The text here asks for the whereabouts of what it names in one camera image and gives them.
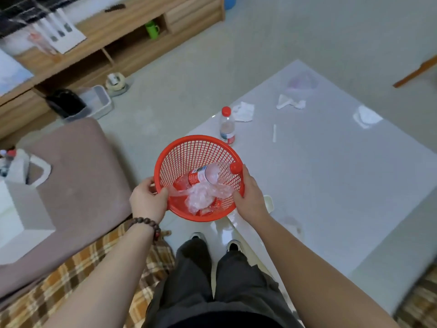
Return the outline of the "person's left hand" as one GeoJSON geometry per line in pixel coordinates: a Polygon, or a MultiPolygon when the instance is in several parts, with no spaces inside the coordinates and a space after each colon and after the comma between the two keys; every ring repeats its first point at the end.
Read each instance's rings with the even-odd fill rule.
{"type": "Polygon", "coordinates": [[[168,190],[147,192],[143,189],[143,181],[135,187],[130,198],[133,218],[148,218],[160,224],[167,211],[168,190]]]}

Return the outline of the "red plastic mesh basket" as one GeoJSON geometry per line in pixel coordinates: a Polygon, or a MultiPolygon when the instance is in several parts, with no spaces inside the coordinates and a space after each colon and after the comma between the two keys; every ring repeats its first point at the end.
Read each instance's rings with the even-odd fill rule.
{"type": "Polygon", "coordinates": [[[244,194],[243,162],[220,139],[192,135],[170,143],[154,168],[158,192],[168,189],[168,209],[195,222],[219,220],[235,210],[232,194],[244,194]]]}

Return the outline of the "person's right forearm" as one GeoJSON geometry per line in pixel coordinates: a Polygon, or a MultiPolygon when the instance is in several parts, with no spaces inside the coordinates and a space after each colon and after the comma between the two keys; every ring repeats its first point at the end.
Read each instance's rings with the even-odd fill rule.
{"type": "Polygon", "coordinates": [[[247,219],[307,328],[400,328],[372,298],[267,213],[247,219]]]}

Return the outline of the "person's left forearm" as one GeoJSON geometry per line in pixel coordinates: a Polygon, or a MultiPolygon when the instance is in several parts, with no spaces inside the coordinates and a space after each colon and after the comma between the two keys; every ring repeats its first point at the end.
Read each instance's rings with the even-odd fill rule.
{"type": "Polygon", "coordinates": [[[43,328],[123,328],[154,237],[133,224],[43,328]]]}

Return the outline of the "crushed red-capped plastic bottle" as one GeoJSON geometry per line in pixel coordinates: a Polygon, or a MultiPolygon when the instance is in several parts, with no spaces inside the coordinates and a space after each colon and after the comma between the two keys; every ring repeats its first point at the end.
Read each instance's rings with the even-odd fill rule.
{"type": "Polygon", "coordinates": [[[198,183],[209,183],[211,185],[226,184],[235,175],[242,172],[242,163],[215,162],[185,172],[174,182],[173,187],[178,191],[187,190],[198,183]]]}

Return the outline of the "upright red-capped plastic bottle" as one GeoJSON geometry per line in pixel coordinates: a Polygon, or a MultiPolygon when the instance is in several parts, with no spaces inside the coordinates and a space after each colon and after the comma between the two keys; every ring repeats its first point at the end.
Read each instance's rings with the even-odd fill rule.
{"type": "Polygon", "coordinates": [[[231,146],[236,139],[235,118],[232,114],[232,109],[225,106],[221,109],[219,132],[221,139],[229,146],[231,146]]]}

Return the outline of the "crumpled white tissue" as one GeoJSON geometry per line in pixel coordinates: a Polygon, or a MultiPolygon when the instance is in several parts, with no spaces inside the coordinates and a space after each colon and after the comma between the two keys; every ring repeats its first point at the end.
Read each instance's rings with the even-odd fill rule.
{"type": "Polygon", "coordinates": [[[384,118],[370,108],[360,105],[353,114],[354,121],[363,129],[369,129],[384,118]]]}
{"type": "Polygon", "coordinates": [[[232,115],[237,122],[250,122],[254,118],[255,105],[240,102],[232,108],[232,115]]]}
{"type": "Polygon", "coordinates": [[[276,109],[280,110],[286,106],[292,106],[295,109],[302,110],[306,107],[306,101],[299,100],[296,102],[291,97],[284,95],[284,94],[280,94],[279,99],[278,99],[278,103],[276,105],[276,109]]]}

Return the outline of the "brown upholstered stool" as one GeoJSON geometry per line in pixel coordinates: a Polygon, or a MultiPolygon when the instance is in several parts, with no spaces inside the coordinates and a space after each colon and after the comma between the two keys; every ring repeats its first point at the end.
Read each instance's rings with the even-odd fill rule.
{"type": "Polygon", "coordinates": [[[61,126],[24,149],[52,166],[37,190],[56,230],[16,263],[0,266],[0,303],[29,291],[132,212],[132,189],[95,119],[61,126]]]}

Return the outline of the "white plastic tray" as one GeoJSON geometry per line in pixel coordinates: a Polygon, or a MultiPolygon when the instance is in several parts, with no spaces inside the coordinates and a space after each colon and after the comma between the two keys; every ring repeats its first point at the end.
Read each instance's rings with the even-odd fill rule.
{"type": "Polygon", "coordinates": [[[84,118],[93,118],[98,120],[104,115],[108,114],[114,108],[111,97],[102,85],[79,88],[76,93],[86,106],[84,110],[80,111],[76,115],[62,119],[64,124],[84,118]]]}

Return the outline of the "roll of tape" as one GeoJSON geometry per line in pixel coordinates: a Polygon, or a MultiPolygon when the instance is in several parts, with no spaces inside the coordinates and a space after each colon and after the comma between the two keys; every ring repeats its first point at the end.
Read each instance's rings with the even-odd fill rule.
{"type": "Polygon", "coordinates": [[[127,92],[129,85],[119,72],[110,73],[106,77],[105,87],[110,97],[117,97],[127,92]]]}

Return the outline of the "black bag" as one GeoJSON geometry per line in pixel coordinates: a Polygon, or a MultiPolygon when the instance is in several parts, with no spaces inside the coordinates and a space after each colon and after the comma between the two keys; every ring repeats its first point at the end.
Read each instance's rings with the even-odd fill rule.
{"type": "Polygon", "coordinates": [[[56,89],[45,97],[48,106],[62,119],[75,116],[86,108],[84,101],[70,89],[56,89]]]}

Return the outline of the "white paper bag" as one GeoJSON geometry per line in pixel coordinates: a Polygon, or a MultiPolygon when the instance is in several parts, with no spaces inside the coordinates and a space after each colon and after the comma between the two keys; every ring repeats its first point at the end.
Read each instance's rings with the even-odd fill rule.
{"type": "Polygon", "coordinates": [[[17,262],[56,230],[37,187],[52,166],[23,149],[0,158],[0,266],[17,262]]]}

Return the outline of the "wooden tv cabinet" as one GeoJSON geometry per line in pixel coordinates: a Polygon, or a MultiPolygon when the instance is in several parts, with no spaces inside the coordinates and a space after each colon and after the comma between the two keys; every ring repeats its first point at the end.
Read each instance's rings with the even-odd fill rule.
{"type": "Polygon", "coordinates": [[[36,48],[15,57],[34,77],[0,97],[0,143],[16,144],[57,115],[44,98],[59,88],[103,85],[110,73],[125,77],[225,20],[223,0],[125,0],[126,9],[100,12],[79,23],[86,40],[54,59],[36,48]],[[145,24],[155,21],[158,39],[145,24]]]}

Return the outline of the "white booklet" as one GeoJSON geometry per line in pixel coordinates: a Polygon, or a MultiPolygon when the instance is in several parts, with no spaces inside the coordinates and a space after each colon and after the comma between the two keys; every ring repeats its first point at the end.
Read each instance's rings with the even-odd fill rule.
{"type": "Polygon", "coordinates": [[[45,17],[31,26],[48,43],[53,55],[66,54],[86,40],[84,33],[76,28],[62,8],[46,12],[45,17]]]}

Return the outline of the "wooden stick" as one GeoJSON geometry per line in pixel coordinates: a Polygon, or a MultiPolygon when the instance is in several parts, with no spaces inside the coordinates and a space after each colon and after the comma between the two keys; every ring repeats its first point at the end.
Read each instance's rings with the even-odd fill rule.
{"type": "Polygon", "coordinates": [[[431,69],[432,67],[434,67],[435,65],[437,65],[437,54],[434,55],[432,58],[424,61],[419,67],[418,69],[416,69],[415,71],[413,71],[412,73],[410,73],[409,75],[407,75],[406,77],[402,78],[401,80],[397,81],[396,83],[394,83],[392,86],[394,88],[400,88],[403,85],[407,84],[408,82],[412,81],[413,79],[415,79],[416,77],[422,75],[423,73],[425,73],[426,71],[428,71],[429,69],[431,69]]]}

